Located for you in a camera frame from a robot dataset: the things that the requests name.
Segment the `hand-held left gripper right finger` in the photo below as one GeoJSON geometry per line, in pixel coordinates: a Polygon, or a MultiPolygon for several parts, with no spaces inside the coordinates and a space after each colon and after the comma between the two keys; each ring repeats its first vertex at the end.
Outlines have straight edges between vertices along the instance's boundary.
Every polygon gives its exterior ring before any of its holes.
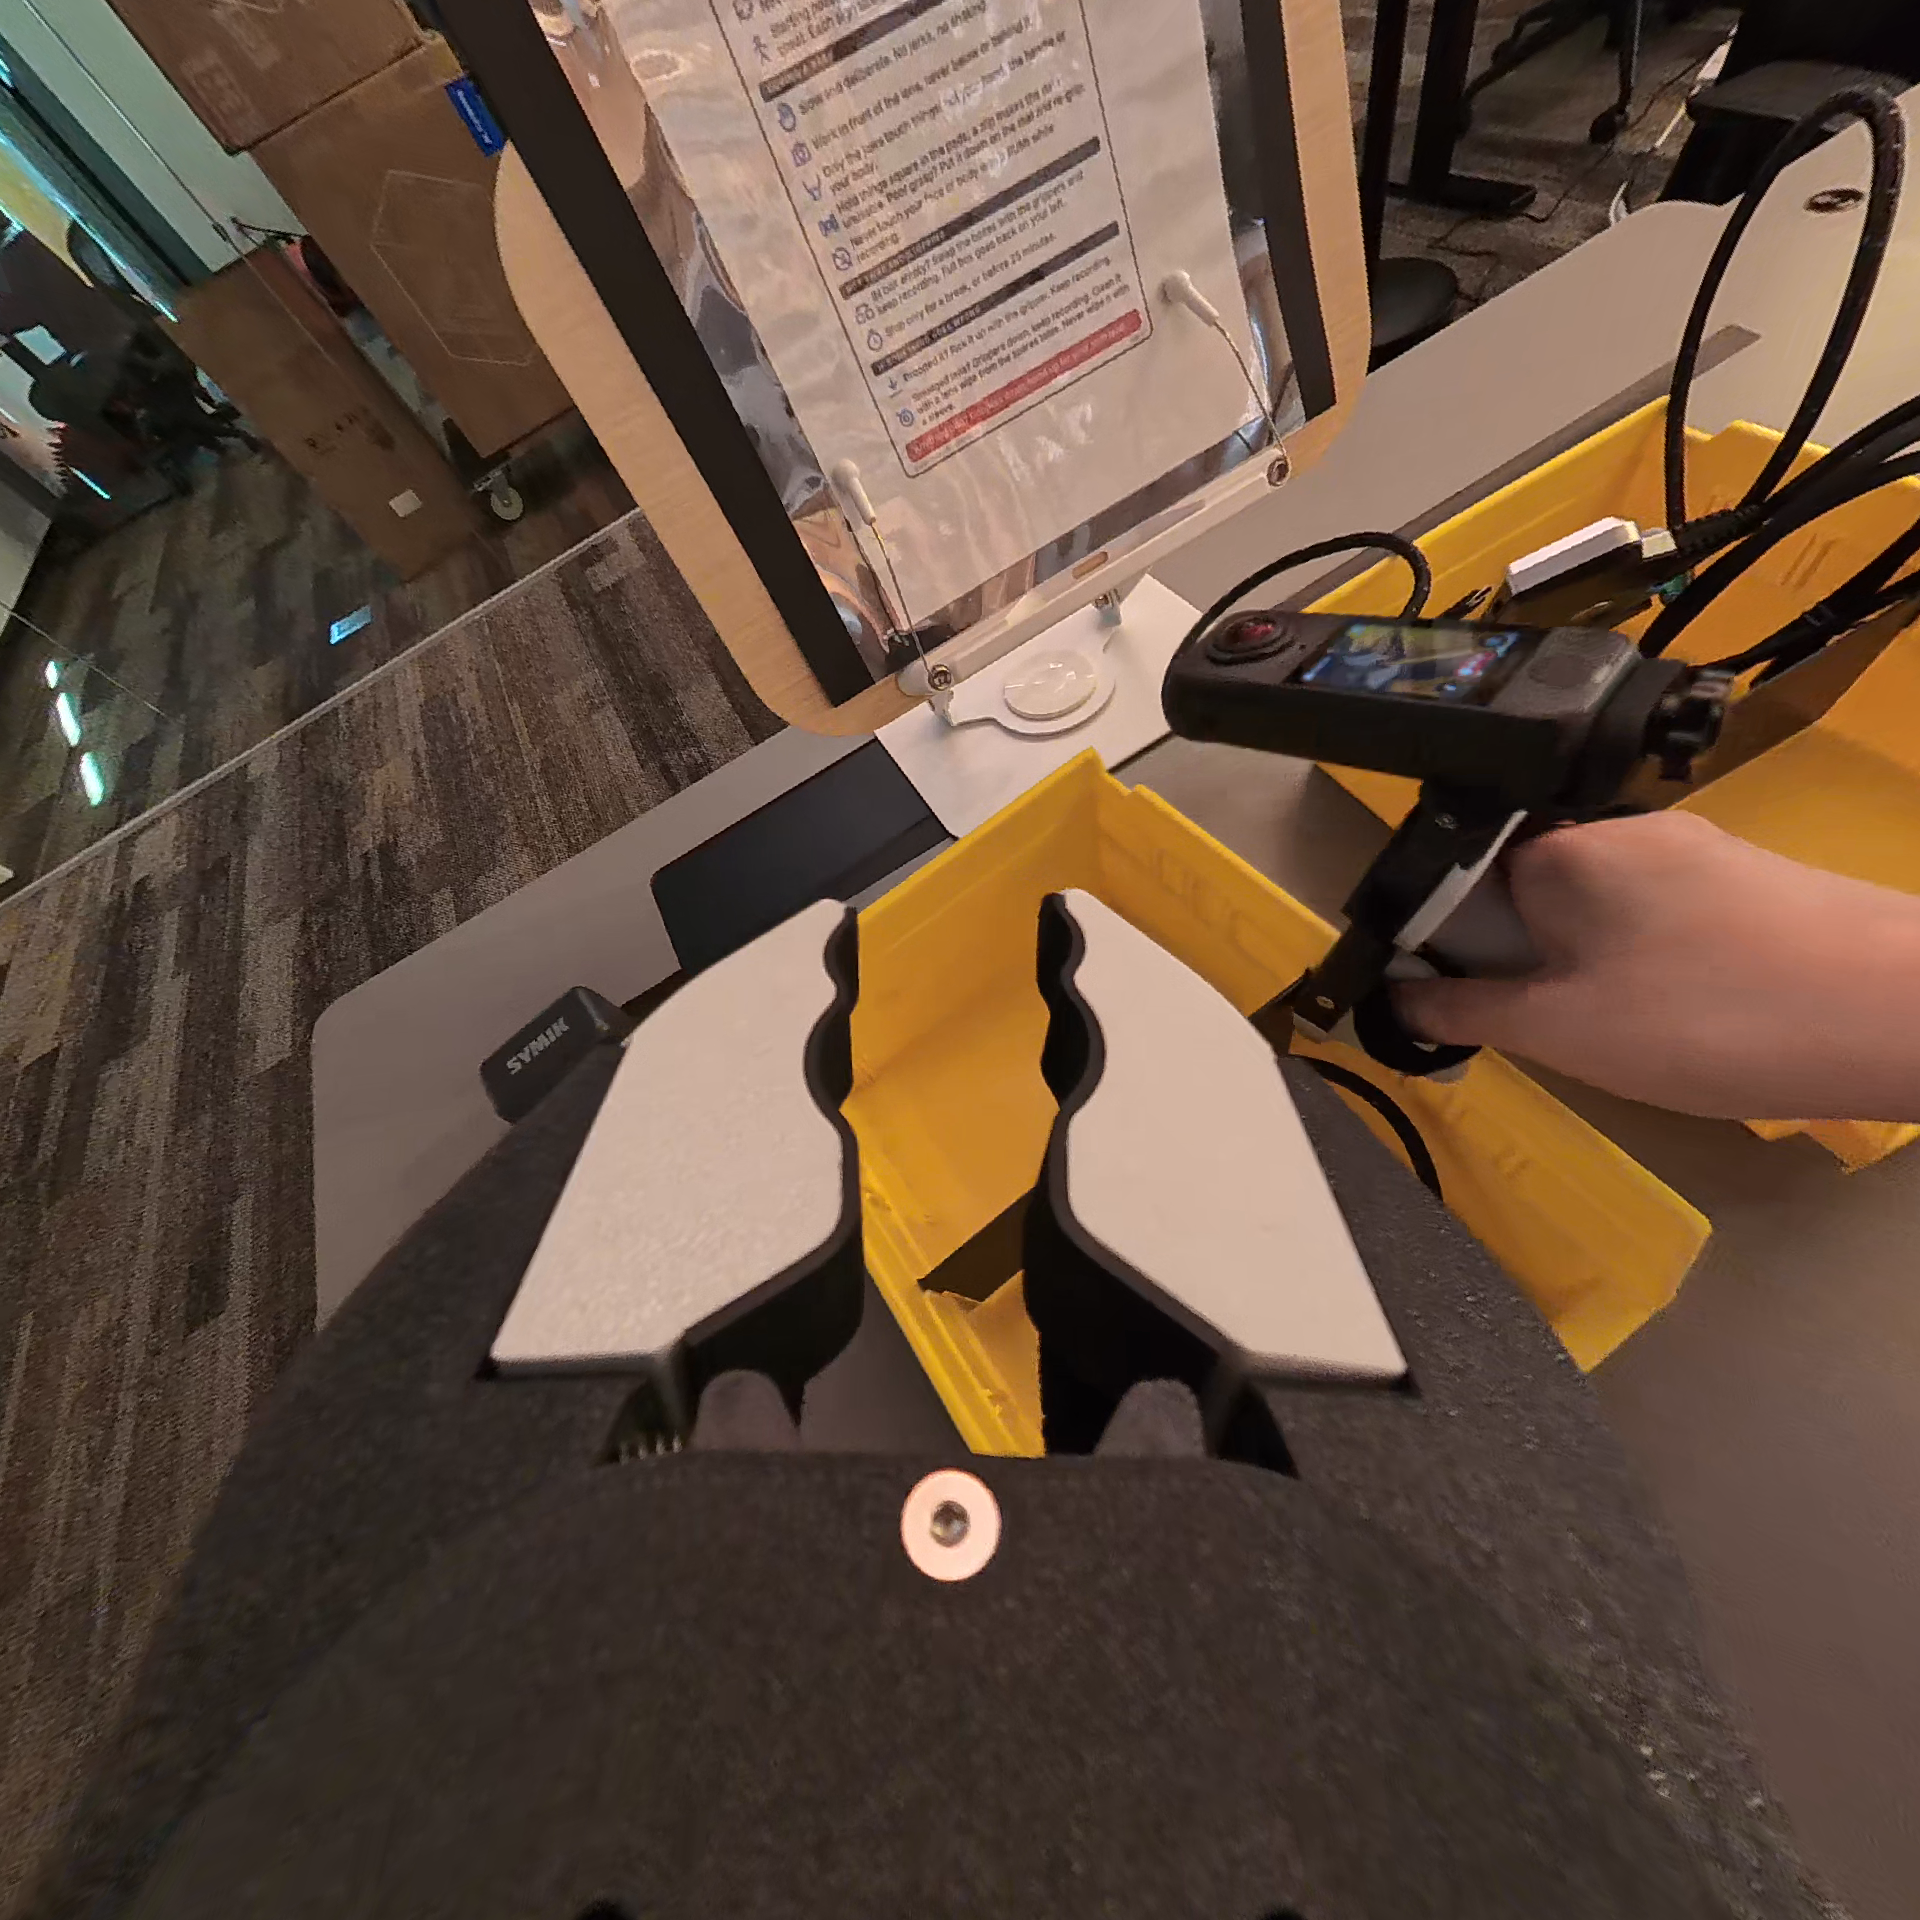
{"type": "Polygon", "coordinates": [[[1053,1098],[1024,1209],[1039,1414],[1108,1420],[1176,1382],[1206,1420],[1271,1385],[1403,1390],[1279,1057],[1215,988],[1083,889],[1037,922],[1053,1098]]]}

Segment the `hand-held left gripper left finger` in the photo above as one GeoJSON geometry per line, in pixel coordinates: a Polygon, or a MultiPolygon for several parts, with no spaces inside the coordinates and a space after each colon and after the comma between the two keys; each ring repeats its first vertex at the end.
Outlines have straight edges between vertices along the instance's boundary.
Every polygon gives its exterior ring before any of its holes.
{"type": "Polygon", "coordinates": [[[665,1420],[760,1376],[798,1420],[867,1302],[846,1118],[856,913],[819,901],[697,973],[627,1041],[488,1365],[624,1376],[665,1420]]]}

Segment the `silver hdmi port adapter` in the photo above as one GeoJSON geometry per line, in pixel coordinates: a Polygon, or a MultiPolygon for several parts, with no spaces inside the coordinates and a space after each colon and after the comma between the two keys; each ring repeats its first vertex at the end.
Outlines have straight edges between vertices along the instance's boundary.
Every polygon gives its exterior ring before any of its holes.
{"type": "MultiPolygon", "coordinates": [[[[1624,518],[1603,518],[1587,530],[1564,536],[1560,539],[1526,553],[1523,561],[1510,563],[1509,569],[1520,581],[1520,587],[1545,587],[1590,563],[1624,558],[1638,547],[1638,539],[1640,536],[1635,533],[1624,518]]],[[[1320,640],[1324,646],[1329,649],[1332,637],[1341,635],[1369,640],[1375,646],[1382,646],[1388,640],[1399,640],[1403,633],[1411,633],[1414,640],[1425,640],[1429,629],[1438,629],[1440,633],[1464,630],[1470,640],[1478,640],[1480,633],[1501,630],[1499,619],[1487,626],[1483,621],[1472,621],[1464,611],[1443,616],[1438,621],[1420,619],[1430,587],[1432,566],[1411,536],[1332,536],[1287,550],[1279,561],[1259,566],[1255,573],[1237,584],[1228,598],[1213,608],[1204,621],[1196,621],[1188,635],[1219,642],[1219,649],[1232,661],[1252,661],[1255,656],[1276,656],[1287,649],[1302,652],[1308,640],[1320,640]],[[1308,616],[1284,608],[1244,608],[1238,604],[1246,593],[1271,584],[1283,571],[1302,566],[1311,561],[1335,561],[1340,555],[1380,555],[1400,561],[1412,586],[1412,611],[1396,617],[1344,617],[1308,616]]]]}

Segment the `yellow plastic bin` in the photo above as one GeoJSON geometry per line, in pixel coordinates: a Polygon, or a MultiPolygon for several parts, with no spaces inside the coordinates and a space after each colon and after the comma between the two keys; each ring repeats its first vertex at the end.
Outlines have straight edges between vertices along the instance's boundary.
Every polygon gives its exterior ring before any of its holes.
{"type": "MultiPolygon", "coordinates": [[[[928,1283],[1039,1177],[1057,1104],[1039,1073],[1039,902],[1085,889],[1249,1014],[1332,947],[1332,925],[1204,827],[1073,756],[856,914],[853,1093],[867,1265],[963,1443],[1043,1451],[1037,1337],[1019,1262],[988,1302],[928,1283]]],[[[1662,1313],[1711,1224],[1515,1066],[1411,1081],[1308,1043],[1380,1088],[1443,1195],[1582,1370],[1662,1313]]]]}
{"type": "MultiPolygon", "coordinates": [[[[1663,518],[1663,403],[1582,433],[1417,536],[1435,608],[1492,586],[1525,548],[1580,525],[1663,518]]],[[[1709,662],[1775,633],[1915,523],[1915,480],[1789,536],[1687,626],[1670,656],[1709,662]]],[[[1717,827],[1828,874],[1917,889],[1915,625],[1859,630],[1761,691],[1741,682],[1719,756],[1692,789],[1653,787],[1717,827]]]]}

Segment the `black hdmi cable green plugs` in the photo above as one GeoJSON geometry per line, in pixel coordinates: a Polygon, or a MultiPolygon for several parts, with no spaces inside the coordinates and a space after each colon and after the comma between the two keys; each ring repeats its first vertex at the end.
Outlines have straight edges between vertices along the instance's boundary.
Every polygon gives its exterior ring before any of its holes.
{"type": "Polygon", "coordinates": [[[1663,656],[1720,594],[1791,536],[1862,497],[1915,477],[1915,401],[1886,410],[1799,476],[1787,474],[1851,363],[1896,225],[1904,165],[1905,125],[1892,96],[1869,82],[1837,86],[1787,125],[1719,229],[1687,310],[1663,404],[1663,513],[1667,533],[1672,539],[1663,586],[1680,581],[1680,589],[1638,640],[1643,658],[1663,656]],[[1775,179],[1839,124],[1862,125],[1869,163],[1856,251],[1828,336],[1767,464],[1731,510],[1694,516],[1688,515],[1688,403],[1717,296],[1775,179]]]}

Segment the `person's right hand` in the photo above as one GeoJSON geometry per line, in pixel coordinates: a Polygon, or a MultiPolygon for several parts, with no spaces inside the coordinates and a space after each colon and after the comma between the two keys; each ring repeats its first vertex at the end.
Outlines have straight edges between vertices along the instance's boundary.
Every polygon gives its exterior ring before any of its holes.
{"type": "Polygon", "coordinates": [[[1876,1121],[1860,988],[1884,896],[1685,811],[1558,827],[1501,862],[1537,956],[1395,990],[1432,1044],[1725,1121],[1876,1121]]]}

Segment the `small black box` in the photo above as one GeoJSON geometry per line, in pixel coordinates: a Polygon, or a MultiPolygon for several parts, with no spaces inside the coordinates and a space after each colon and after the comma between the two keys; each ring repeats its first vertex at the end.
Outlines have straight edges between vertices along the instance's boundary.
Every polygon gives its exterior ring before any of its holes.
{"type": "Polygon", "coordinates": [[[590,988],[568,988],[494,1046],[479,1066],[487,1101],[503,1123],[525,1118],[598,1046],[617,1046],[636,1020],[590,988]]]}

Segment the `dark desk pad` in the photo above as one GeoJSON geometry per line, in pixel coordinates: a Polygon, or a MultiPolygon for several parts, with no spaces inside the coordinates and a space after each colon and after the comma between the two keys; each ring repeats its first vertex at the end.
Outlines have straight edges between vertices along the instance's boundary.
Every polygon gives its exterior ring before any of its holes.
{"type": "Polygon", "coordinates": [[[951,844],[880,744],[665,862],[651,894],[678,971],[697,977],[820,901],[859,906],[951,844]]]}

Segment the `black round stool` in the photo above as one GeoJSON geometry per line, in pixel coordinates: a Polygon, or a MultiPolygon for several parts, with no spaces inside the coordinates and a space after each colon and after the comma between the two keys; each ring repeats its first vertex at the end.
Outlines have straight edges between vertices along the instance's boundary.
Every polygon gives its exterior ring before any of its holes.
{"type": "Polygon", "coordinates": [[[1375,373],[1451,323],[1461,282],[1440,258],[1380,257],[1369,261],[1369,302],[1367,371],[1375,373]]]}

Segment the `black desk leg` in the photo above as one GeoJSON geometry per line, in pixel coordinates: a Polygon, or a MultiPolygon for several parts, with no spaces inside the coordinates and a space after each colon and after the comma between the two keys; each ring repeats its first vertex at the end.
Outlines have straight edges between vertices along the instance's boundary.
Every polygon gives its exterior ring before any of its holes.
{"type": "Polygon", "coordinates": [[[1473,220],[1515,220],[1535,201],[1535,188],[1501,179],[1462,176],[1454,166],[1462,137],[1468,82],[1478,25],[1478,3],[1430,5],[1423,73],[1412,124],[1408,173],[1391,182],[1403,56],[1411,3],[1374,3],[1372,62],[1359,130],[1359,216],[1374,232],[1390,196],[1447,209],[1473,220]]]}

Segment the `laminated instruction sheet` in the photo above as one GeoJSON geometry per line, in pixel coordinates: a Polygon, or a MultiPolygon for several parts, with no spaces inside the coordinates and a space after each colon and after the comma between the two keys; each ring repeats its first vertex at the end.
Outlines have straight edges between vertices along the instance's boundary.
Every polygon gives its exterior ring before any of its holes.
{"type": "Polygon", "coordinates": [[[1206,5],[608,5],[907,626],[1256,433],[1206,5]]]}

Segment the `wooden framed sign board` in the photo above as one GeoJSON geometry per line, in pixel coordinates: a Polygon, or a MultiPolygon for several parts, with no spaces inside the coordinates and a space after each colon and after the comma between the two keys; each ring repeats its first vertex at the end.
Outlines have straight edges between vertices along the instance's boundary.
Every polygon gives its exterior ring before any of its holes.
{"type": "Polygon", "coordinates": [[[1135,497],[907,626],[827,486],[693,212],[608,5],[435,5],[503,132],[520,316],[741,675],[793,726],[868,732],[1087,605],[1120,601],[1329,451],[1372,321],[1340,5],[1206,5],[1219,139],[1259,374],[1246,452],[1135,497]]]}

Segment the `large cardboard box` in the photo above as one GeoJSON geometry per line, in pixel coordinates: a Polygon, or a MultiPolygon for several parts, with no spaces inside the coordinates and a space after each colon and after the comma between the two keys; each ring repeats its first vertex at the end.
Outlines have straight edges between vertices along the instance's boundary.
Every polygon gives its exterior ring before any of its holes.
{"type": "Polygon", "coordinates": [[[496,245],[504,139],[438,35],[257,141],[251,158],[438,404],[447,457],[497,523],[511,457],[572,416],[496,245]]]}

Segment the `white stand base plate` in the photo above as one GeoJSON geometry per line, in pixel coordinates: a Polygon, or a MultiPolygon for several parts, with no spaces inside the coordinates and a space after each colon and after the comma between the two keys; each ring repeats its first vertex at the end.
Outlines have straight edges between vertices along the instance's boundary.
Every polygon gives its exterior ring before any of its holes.
{"type": "Polygon", "coordinates": [[[1196,617],[1144,578],[1061,617],[878,741],[948,837],[964,837],[1078,756],[1112,772],[1161,744],[1161,683],[1196,617]]]}

